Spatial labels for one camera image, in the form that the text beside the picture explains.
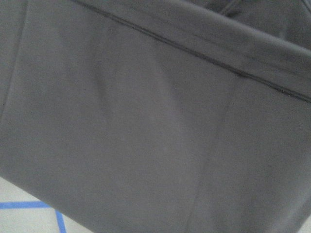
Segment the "brown t-shirt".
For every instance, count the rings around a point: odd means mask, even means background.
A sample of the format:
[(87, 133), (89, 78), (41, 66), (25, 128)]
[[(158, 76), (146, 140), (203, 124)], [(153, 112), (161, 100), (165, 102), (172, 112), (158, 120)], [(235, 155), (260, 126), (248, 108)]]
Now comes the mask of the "brown t-shirt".
[(296, 233), (308, 0), (3, 0), (0, 175), (95, 233)]

